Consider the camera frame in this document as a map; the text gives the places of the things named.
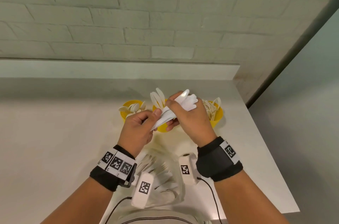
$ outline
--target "forearm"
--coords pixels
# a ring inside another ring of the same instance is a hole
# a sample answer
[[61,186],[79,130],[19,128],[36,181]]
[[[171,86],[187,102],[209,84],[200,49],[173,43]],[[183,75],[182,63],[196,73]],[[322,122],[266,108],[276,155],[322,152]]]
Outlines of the forearm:
[[229,224],[288,224],[245,171],[214,186]]
[[88,178],[41,224],[98,224],[113,192]]

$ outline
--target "yellow basket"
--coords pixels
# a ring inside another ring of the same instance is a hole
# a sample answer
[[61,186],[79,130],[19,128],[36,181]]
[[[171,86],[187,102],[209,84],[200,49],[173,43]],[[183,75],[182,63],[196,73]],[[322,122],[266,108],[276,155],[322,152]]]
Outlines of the yellow basket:
[[221,118],[223,117],[224,115],[224,112],[222,110],[222,108],[220,107],[216,114],[215,114],[215,118],[214,118],[214,121],[210,121],[211,125],[212,125],[212,128],[215,127],[215,125],[217,125],[217,123],[221,120]]
[[[129,107],[131,104],[136,104],[136,103],[139,103],[139,106],[142,105],[142,102],[139,101],[139,100],[130,100],[130,101],[125,102],[122,106]],[[121,111],[121,112],[120,112],[121,118],[124,120],[124,123],[125,123],[127,114],[128,114],[128,113],[126,113],[126,112],[124,112],[124,111]]]
[[160,125],[160,126],[158,127],[158,131],[159,131],[159,132],[162,132],[162,133],[168,132],[168,131],[166,130],[167,127],[168,127],[167,124],[164,123],[164,124],[162,124],[162,125]]

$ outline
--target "black wristband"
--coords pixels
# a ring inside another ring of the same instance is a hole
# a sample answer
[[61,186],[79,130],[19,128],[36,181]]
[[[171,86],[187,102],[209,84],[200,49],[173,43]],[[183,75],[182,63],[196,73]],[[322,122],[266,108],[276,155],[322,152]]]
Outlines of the black wristband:
[[243,170],[243,166],[240,161],[236,162],[232,160],[235,152],[230,145],[226,142],[224,143],[233,151],[234,155],[231,156],[229,153],[226,153],[226,148],[221,148],[220,145],[222,143],[224,143],[224,140],[219,136],[209,144],[201,148],[197,148],[197,169],[203,177],[210,177],[214,182],[227,179]]
[[[123,149],[121,146],[115,145],[113,148],[135,160],[133,155],[131,155],[128,151]],[[90,177],[94,179],[95,181],[97,181],[100,185],[104,186],[105,188],[107,188],[108,190],[112,192],[115,192],[118,185],[121,182],[124,182],[124,180],[119,179],[118,177],[112,175],[111,173],[108,173],[107,171],[100,168],[99,166],[95,166],[95,168],[90,173]]]

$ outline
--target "wristband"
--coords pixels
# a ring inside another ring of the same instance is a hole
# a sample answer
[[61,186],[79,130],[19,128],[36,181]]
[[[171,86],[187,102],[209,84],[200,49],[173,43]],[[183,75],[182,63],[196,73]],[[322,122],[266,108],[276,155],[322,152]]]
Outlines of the wristband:
[[209,144],[198,147],[196,165],[203,177],[212,178],[214,182],[227,179],[243,170],[239,156],[220,136]]
[[114,192],[118,185],[130,187],[136,166],[135,158],[121,146],[116,145],[105,153],[91,171],[90,177]]

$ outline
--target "right hand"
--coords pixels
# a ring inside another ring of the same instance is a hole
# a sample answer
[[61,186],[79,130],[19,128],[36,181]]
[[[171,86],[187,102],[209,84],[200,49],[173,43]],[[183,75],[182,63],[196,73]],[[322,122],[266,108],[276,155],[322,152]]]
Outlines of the right hand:
[[182,91],[172,95],[166,102],[166,106],[168,106],[168,108],[177,116],[176,119],[166,123],[168,125],[166,130],[170,131],[180,124],[185,133],[197,144],[197,146],[202,147],[207,145],[212,142],[217,135],[212,128],[204,104],[202,100],[198,98],[198,102],[196,103],[197,108],[186,111],[179,103],[174,101],[181,93]]

